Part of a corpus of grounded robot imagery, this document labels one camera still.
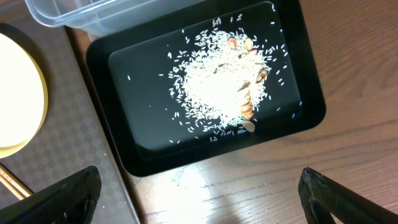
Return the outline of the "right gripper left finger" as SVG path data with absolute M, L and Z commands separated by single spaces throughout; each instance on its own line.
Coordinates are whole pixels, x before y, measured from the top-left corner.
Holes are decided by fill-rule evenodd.
M 97 167 L 81 171 L 1 209 L 1 223 L 91 223 L 101 193 Z

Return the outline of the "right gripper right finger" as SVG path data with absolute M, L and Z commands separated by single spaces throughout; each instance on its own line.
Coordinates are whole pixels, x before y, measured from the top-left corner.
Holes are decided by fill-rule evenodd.
M 308 223 L 397 223 L 397 214 L 360 196 L 310 167 L 303 169 L 298 194 Z

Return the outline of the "wooden chopstick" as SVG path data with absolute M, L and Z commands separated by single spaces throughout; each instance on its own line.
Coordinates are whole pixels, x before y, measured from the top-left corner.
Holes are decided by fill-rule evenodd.
M 5 177 L 0 175 L 0 181 L 1 183 L 19 200 L 25 199 L 25 196 L 20 193 L 10 182 L 6 180 Z
M 1 175 L 6 178 L 25 198 L 32 196 L 34 193 L 28 186 L 12 174 L 5 166 L 1 164 Z

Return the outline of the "yellow plate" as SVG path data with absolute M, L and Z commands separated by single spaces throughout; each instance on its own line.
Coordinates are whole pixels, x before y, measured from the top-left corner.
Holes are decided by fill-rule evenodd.
M 1 34 L 1 158 L 20 151 L 47 115 L 47 84 L 35 59 Z

